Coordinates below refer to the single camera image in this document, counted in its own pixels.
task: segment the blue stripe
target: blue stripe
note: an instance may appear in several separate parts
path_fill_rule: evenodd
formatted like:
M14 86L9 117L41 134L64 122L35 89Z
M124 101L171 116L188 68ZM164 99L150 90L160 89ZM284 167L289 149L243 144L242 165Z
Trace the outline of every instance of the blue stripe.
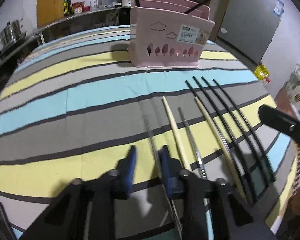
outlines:
M281 133L274 145L269 150L267 156L269 158L272 170L275 172L279 168L279 164L281 160L284 157L285 151L290 143L290 137ZM259 168L256 168L252 173L252 179L255 182L256 192L257 194L260 194L263 189L265 188L265 185L263 183L263 178L261 176L261 172Z
M29 67L30 65L38 62L38 61L41 61L41 60L44 60L48 57L51 57L55 54L58 54L60 52L63 52L63 51L67 51L69 49L74 49L74 48L79 48L79 47L83 47L83 46L88 46L88 45L93 45L93 44L98 44L98 43L103 43L103 42L108 42L108 41L118 41L118 40L130 40L130 35L127 34L127 35L117 35L117 36L113 36L113 37L107 37L107 38L101 38L101 39L94 39L94 40L90 40L90 41L83 41L83 42L79 42L79 43L76 43L76 44L72 44L72 45L69 45L69 46L65 46L65 47L62 47L62 48L58 48L58 49L54 49L52 51L49 51L49 52L46 52L36 58L33 58L31 59L30 61L20 65L16 70L15 70L15 73L19 72L20 70L22 69L25 69L27 67Z
M95 81L32 101L25 106L0 115L0 134L90 106L100 106L151 93L186 90L188 87L185 80L189 80L191 85L196 88L197 85L192 76L200 78L202 75L211 83L213 78L218 77L221 85L256 80L250 70L214 69L146 72Z
M213 234L213 227L212 227L212 220L211 220L211 210L206 212L206 219L207 219L207 229L208 229L208 240L214 239Z
M23 234L21 231L19 231L18 229L15 229L13 227L12 227L12 230L13 230L13 232L14 232L17 239L19 239Z
M109 26L109 27L102 27L102 28L96 28L96 29L92 29L92 30L87 30L87 31L83 31L83 32L78 32L78 33L74 33L74 34L70 34L68 36L62 37L62 38L58 38L55 39L53 41L47 42L46 44L42 44L39 47L37 47L34 51L38 50L38 49L42 49L46 46L50 46L54 43L58 43L61 42L63 40L67 40L69 38L73 38L73 37L77 37L79 35L84 35L84 34L88 34L88 33L92 33L92 32L97 32L97 31L104 31L104 30L110 30L110 29L120 29L120 28L130 28L130 25L119 25L119 26Z

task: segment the gray door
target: gray door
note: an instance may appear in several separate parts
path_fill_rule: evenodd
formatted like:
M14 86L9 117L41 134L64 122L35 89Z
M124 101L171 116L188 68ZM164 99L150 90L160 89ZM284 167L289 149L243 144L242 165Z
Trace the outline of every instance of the gray door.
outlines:
M276 4L277 0L230 0L218 37L259 63L279 25Z

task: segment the sticker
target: sticker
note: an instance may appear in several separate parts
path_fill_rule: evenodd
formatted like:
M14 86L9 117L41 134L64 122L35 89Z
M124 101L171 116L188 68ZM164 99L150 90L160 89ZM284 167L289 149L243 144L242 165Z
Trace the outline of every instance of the sticker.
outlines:
M300 101L300 94L297 94L295 97L294 97L294 100L296 102L299 102Z
M277 0L277 3L274 7L273 12L275 15L281 16L283 13L283 2L281 2L280 0Z
M199 28L182 25L177 41L194 43L197 39L199 31Z
M177 41L205 45L209 36L210 32L207 30L201 30L196 27L182 25Z

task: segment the cooking pot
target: cooking pot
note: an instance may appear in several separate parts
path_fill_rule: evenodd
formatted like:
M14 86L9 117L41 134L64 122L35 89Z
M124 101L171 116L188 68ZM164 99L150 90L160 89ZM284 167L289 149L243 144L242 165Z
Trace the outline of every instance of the cooking pot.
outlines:
M3 46L6 46L10 41L17 40L21 35L20 22L23 18L13 22L7 22L7 26L0 32L0 40Z
M0 43L2 43L3 46L5 46L7 42L6 34L4 33L4 29L0 32Z

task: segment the tree cutout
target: tree cutout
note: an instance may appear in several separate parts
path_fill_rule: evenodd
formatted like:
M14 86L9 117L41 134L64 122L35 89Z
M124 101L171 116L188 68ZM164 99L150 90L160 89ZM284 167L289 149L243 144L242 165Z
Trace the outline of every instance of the tree cutout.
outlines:
M189 51L188 51L189 57L190 57L190 55L193 54L193 51L194 51L194 47L192 46L192 47L189 49Z
M169 53L170 53L170 57L171 57L172 54L174 54L174 48L170 49Z
M158 55L158 53L160 53L160 48L157 47L154 52L155 52L156 55Z
M150 44L148 45L147 51L148 51L149 56L150 56L150 54L151 54L152 51L153 51L153 45L152 45L152 43L150 43Z
M176 49L176 54L177 54L177 57L179 56L179 54L182 52L182 46L181 44L178 45L177 49Z
M165 55L168 52L168 50L169 50L169 47L168 47L168 44L166 43L162 48L163 55Z

